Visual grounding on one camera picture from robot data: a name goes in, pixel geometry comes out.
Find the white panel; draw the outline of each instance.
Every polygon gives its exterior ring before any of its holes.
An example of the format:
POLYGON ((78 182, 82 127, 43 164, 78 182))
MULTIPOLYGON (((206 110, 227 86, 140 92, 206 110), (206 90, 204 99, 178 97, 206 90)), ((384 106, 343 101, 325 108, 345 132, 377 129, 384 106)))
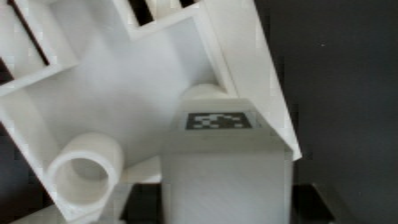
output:
POLYGON ((291 160, 284 150, 167 154, 162 175, 167 224, 288 224, 291 160))
POLYGON ((238 95, 249 98, 300 158, 254 1, 202 0, 238 95))
POLYGON ((181 94, 215 83, 215 74, 194 21, 131 43, 110 6, 98 0, 51 6, 82 63, 28 87, 28 94, 59 144, 83 132, 105 133, 130 166, 156 154, 181 94))

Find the white cylinder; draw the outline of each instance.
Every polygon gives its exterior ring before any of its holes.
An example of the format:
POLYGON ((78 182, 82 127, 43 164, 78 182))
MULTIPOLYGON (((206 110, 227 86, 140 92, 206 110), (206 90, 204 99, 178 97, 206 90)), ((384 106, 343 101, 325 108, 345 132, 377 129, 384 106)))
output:
POLYGON ((71 213, 89 213, 105 205, 123 172, 123 149, 103 134, 80 135, 48 167, 57 202, 71 213))

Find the black background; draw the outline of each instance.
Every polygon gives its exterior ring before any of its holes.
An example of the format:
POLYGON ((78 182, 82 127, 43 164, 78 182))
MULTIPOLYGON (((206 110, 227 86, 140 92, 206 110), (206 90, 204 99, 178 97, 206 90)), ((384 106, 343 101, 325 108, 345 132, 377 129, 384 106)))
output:
MULTIPOLYGON (((398 1, 256 0, 304 159, 364 224, 398 223, 398 1)), ((50 204, 7 134, 0 223, 50 204)))

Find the round hole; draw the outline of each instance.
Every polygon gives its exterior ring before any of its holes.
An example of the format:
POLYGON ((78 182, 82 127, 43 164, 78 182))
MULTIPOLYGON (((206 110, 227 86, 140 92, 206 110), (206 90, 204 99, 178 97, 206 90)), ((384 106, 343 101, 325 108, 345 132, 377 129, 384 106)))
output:
POLYGON ((59 196, 76 205, 92 204, 108 190, 108 174, 101 165, 89 159, 73 159, 55 173, 59 196))

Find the flat surface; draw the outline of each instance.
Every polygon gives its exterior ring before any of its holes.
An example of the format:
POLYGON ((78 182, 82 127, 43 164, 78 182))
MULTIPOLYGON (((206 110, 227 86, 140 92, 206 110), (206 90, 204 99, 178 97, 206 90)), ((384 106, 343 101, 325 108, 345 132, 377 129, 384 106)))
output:
MULTIPOLYGON (((398 2, 256 2, 298 124, 297 182, 334 185, 361 224, 396 224, 398 2)), ((2 150, 12 151, 9 142, 2 150)), ((23 196, 30 191, 25 162, 3 154, 0 158, 7 161, 0 163, 7 196, 0 223, 7 223, 3 216, 28 214, 43 203, 39 196, 23 196)))
POLYGON ((128 167, 156 154, 185 90, 215 83, 194 20, 131 42, 110 1, 62 0, 51 11, 80 65, 28 94, 60 147, 83 132, 105 133, 128 167))
POLYGON ((286 154, 282 148, 250 152, 250 144, 245 147, 240 153, 185 150, 163 154, 165 223, 288 223, 291 153, 286 154))

